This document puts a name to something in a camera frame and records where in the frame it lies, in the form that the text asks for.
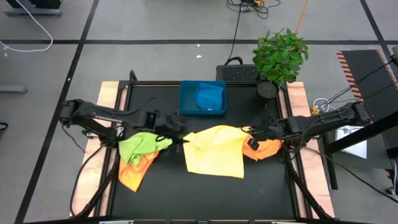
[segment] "blue cloth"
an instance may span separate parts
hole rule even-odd
[[[223,105],[223,87],[201,83],[194,99],[202,110],[220,110]]]

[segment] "gray floor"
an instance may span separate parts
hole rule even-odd
[[[93,0],[64,0],[61,17],[38,21],[57,40],[78,40]],[[242,14],[238,39],[256,39],[268,29],[295,29],[304,0],[285,0],[270,9],[268,20]],[[367,0],[387,40],[398,40],[398,2]],[[232,39],[237,13],[223,0],[100,0],[88,39]],[[47,39],[29,17],[7,17],[0,2],[0,39]],[[310,1],[300,35],[307,40],[376,40],[359,0]],[[33,49],[43,45],[13,45]],[[26,95],[0,95],[0,119],[10,124],[0,134],[0,222],[12,223],[70,68],[76,45],[54,45],[47,52],[23,54],[0,50],[0,83],[26,85]],[[234,54],[251,63],[255,45],[238,44]],[[337,50],[378,49],[379,45],[310,45],[310,59],[302,67],[308,103],[329,98],[348,86]],[[214,80],[224,64],[229,44],[85,45],[67,99],[95,102],[101,82],[126,80],[133,69],[139,80]],[[352,98],[351,93],[341,97]],[[79,128],[70,132],[85,145]],[[25,222],[68,217],[73,181],[83,154],[57,126]],[[397,205],[390,203],[345,171],[337,169],[340,189],[331,192],[336,216],[358,222],[395,223]],[[391,186],[383,170],[354,170],[380,189]]]

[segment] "white paper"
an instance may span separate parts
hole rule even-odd
[[[362,127],[357,127],[357,126],[344,126],[336,130],[336,141],[351,134],[354,133],[355,131],[361,129]],[[352,154],[354,156],[359,156],[363,159],[366,159],[366,146],[367,142],[366,140],[363,142],[360,142],[358,144],[355,144],[353,146],[350,146],[344,150],[343,152]]]

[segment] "floor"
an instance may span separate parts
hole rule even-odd
[[[283,0],[270,9],[267,20],[242,14],[233,55],[251,63],[255,40],[269,29],[294,30],[304,3]],[[386,57],[391,54],[391,47],[398,44],[398,18],[391,16],[397,7],[395,0],[309,1],[299,35],[309,43],[310,59],[298,77],[309,104],[348,86],[337,50],[378,49]],[[9,8],[6,1],[0,2],[0,40],[17,49],[46,48],[46,34],[29,17],[2,13]],[[1,223],[68,217],[83,154],[53,119],[59,100],[95,102],[101,82],[126,80],[131,69],[139,80],[214,80],[216,66],[230,53],[238,17],[224,0],[63,0],[61,10],[61,17],[37,18],[55,40],[48,51],[0,50],[0,83],[29,89],[26,95],[0,95],[0,118],[10,124],[0,134]],[[352,97],[347,93],[341,99]],[[70,133],[84,146],[80,131],[71,128]],[[24,194],[36,161],[44,157],[25,207],[30,197],[23,200]],[[391,186],[383,170],[353,169],[382,190]],[[337,217],[396,222],[396,204],[347,172],[339,168],[336,172],[340,189],[331,192],[331,199]]]

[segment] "orange and black striped tape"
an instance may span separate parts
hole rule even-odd
[[[381,55],[380,51],[379,51],[379,50],[376,50],[376,52],[377,52],[377,54],[380,56],[380,59],[381,59],[381,61],[383,62],[383,64],[386,64],[387,62],[386,62],[386,60],[384,59],[384,57]],[[395,86],[396,89],[398,90],[398,83],[396,83],[396,82],[397,82],[397,79],[396,79],[396,77],[394,76],[394,74],[392,74],[391,69],[390,69],[388,66],[385,66],[384,68],[387,70],[387,72],[388,72],[388,74],[389,74],[389,76],[390,76],[390,79],[395,83],[394,86]]]
[[[344,71],[344,75],[347,78],[348,84],[350,86],[352,86],[351,91],[353,92],[353,95],[354,95],[356,101],[363,103],[361,92],[359,91],[358,87],[355,84],[354,76],[351,73],[351,70],[349,69],[349,66],[347,64],[346,59],[344,58],[343,53],[340,51],[337,51],[337,57],[338,57],[338,61],[340,62],[340,65]]]

